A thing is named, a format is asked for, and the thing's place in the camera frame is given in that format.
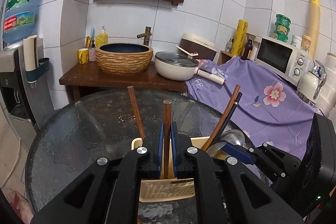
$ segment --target yellow mug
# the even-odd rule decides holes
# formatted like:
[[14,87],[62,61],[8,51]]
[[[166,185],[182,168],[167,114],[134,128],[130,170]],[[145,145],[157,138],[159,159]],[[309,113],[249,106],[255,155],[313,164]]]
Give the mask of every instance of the yellow mug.
[[89,62],[89,49],[80,48],[78,50],[78,61],[80,64],[85,64]]

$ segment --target purple cloth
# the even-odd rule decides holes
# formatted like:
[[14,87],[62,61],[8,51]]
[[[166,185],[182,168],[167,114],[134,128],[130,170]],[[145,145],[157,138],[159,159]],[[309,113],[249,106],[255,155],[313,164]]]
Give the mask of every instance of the purple cloth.
[[264,142],[302,160],[315,108],[303,102],[278,75],[252,61],[232,58],[223,65],[201,60],[203,69],[226,79],[220,86],[195,75],[188,93],[221,113],[236,85],[243,93],[231,120],[247,132],[255,146]]

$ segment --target microwave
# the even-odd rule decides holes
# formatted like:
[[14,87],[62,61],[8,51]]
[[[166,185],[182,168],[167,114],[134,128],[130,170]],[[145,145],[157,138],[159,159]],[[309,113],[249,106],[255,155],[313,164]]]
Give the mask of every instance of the microwave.
[[295,87],[301,76],[315,66],[308,52],[271,37],[261,39],[255,62],[272,70]]

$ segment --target bronze faucet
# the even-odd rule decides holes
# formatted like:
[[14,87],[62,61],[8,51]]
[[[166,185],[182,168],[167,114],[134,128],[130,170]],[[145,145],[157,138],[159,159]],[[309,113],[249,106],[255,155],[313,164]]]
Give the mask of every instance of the bronze faucet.
[[151,33],[151,27],[146,27],[145,32],[144,32],[144,33],[141,33],[141,34],[139,34],[139,35],[137,35],[136,37],[137,37],[137,38],[142,38],[142,37],[144,37],[144,39],[143,39],[143,44],[146,45],[146,46],[148,46],[148,44],[149,44],[149,37],[150,37],[151,35],[152,35],[152,33]]

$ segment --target round glass table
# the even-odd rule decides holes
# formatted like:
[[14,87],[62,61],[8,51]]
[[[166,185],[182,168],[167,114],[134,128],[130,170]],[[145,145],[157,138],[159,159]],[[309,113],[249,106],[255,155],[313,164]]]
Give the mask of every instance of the round glass table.
[[[172,120],[179,133],[209,136],[221,113],[185,96],[158,90],[136,90],[146,135],[154,134],[163,117],[163,100],[172,100]],[[226,130],[238,129],[229,122]],[[39,211],[99,157],[122,158],[139,138],[127,89],[113,89],[81,98],[53,116],[41,129],[26,163],[26,191]],[[139,203],[144,223],[197,222],[195,197],[160,203]]]

